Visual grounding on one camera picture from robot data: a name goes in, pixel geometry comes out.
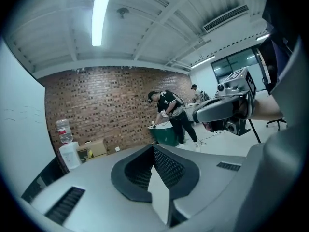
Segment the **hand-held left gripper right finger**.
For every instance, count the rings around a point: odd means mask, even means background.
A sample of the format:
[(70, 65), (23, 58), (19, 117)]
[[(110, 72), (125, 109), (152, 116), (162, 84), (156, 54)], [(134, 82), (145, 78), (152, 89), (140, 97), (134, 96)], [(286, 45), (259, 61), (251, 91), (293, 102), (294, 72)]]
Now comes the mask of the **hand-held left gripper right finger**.
[(242, 198), (232, 197), (232, 182), (243, 157), (153, 147), (153, 166), (160, 182), (154, 210), (164, 217), (154, 228), (235, 228)]

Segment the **dark glass door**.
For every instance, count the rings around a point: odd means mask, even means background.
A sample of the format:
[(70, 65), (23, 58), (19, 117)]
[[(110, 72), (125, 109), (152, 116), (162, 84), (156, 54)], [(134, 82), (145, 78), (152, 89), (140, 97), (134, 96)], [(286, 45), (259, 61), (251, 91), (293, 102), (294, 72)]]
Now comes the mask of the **dark glass door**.
[(257, 91), (266, 90), (263, 78), (266, 76), (263, 70), (258, 50), (254, 47), (247, 48), (211, 64), (217, 83), (223, 82), (232, 72), (238, 69), (248, 68)]

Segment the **person's dark shirt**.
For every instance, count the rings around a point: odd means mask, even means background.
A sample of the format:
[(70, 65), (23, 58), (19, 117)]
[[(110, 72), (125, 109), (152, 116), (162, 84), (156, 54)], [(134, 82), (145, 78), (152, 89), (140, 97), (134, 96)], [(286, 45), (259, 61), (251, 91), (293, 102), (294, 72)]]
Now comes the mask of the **person's dark shirt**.
[(276, 55), (278, 80), (293, 53), (299, 36), (289, 9), (289, 0), (266, 0), (262, 14)]

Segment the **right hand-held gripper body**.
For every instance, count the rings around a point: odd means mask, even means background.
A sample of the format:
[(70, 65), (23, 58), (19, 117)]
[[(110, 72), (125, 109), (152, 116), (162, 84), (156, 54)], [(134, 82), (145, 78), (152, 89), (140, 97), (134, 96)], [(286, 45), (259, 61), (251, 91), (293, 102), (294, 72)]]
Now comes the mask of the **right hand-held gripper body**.
[(237, 136), (250, 131), (246, 120), (254, 113), (255, 95), (256, 86), (247, 68), (231, 73), (218, 84), (216, 98), (225, 130)]

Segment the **person's right forearm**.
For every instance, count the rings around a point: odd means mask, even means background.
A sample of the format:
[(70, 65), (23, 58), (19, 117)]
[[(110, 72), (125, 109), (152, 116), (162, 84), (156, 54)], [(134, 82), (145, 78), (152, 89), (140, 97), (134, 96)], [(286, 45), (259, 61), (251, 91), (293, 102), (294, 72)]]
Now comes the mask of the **person's right forearm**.
[(271, 121), (281, 118), (283, 114), (272, 95), (254, 101), (254, 112), (250, 119)]

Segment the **clear water bottle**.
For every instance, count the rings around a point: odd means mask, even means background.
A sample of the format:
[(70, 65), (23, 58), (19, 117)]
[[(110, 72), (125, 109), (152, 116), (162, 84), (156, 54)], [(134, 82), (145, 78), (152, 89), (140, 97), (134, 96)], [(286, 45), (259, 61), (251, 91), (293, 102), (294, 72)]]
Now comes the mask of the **clear water bottle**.
[(69, 144), (73, 141), (73, 135), (70, 129), (70, 122), (68, 119), (61, 119), (56, 122), (57, 133), (60, 141), (63, 144)]

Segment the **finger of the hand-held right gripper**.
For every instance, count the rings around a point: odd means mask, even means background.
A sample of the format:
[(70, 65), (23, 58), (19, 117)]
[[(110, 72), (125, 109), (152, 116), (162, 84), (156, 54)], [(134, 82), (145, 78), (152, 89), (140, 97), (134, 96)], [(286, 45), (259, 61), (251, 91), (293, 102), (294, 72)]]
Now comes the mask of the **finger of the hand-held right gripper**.
[(232, 117), (238, 109), (241, 96), (215, 97), (199, 104), (192, 113), (196, 123), (213, 122)]

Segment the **ceiling air vent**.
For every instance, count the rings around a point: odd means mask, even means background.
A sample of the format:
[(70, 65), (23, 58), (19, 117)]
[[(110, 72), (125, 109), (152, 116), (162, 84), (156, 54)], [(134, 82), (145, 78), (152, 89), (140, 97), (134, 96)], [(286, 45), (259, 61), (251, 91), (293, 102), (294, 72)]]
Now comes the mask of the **ceiling air vent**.
[(203, 29), (206, 33), (209, 33), (234, 19), (247, 14), (248, 11), (249, 8), (247, 5), (238, 6), (208, 22), (203, 26)]

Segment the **black office chair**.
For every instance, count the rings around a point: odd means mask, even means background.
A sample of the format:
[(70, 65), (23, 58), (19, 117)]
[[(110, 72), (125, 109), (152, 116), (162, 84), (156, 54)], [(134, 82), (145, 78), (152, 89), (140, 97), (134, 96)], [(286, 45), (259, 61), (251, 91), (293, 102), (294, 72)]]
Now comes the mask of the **black office chair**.
[(273, 123), (276, 123), (276, 124), (277, 124), (278, 131), (281, 130), (281, 123), (286, 124), (286, 127), (288, 127), (287, 122), (286, 122), (286, 120), (285, 120), (284, 118), (276, 119), (276, 120), (270, 120), (269, 122), (266, 123), (266, 127), (268, 128), (268, 126), (269, 126), (270, 124), (273, 124)]

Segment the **white water dispenser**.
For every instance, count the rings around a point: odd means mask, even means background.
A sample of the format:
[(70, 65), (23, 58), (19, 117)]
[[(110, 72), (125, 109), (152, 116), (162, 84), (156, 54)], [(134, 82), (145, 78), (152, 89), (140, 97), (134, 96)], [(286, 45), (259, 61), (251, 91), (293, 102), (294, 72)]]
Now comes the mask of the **white water dispenser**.
[(77, 153), (78, 147), (78, 142), (71, 142), (59, 148), (61, 157), (70, 172), (82, 164), (81, 159)]

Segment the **plain brown cardboard box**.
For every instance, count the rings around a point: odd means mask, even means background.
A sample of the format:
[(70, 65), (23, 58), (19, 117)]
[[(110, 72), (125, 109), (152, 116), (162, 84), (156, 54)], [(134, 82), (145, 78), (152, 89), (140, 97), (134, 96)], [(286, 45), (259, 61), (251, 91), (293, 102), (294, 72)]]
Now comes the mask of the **plain brown cardboard box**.
[(107, 156), (107, 148), (104, 144), (104, 139), (88, 141), (77, 148), (78, 156), (82, 163), (85, 163), (92, 158)]

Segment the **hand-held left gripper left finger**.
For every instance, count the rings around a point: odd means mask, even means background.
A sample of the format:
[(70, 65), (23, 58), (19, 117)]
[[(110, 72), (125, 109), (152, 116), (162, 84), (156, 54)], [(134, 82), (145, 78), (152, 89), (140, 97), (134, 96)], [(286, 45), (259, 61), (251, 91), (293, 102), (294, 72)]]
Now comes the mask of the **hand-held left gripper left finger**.
[(133, 202), (122, 195), (111, 182), (113, 166), (137, 152), (137, 146), (95, 158), (58, 179), (32, 201), (41, 214), (46, 212), (71, 188), (85, 192), (61, 228), (74, 232), (162, 232), (167, 226), (150, 203)]

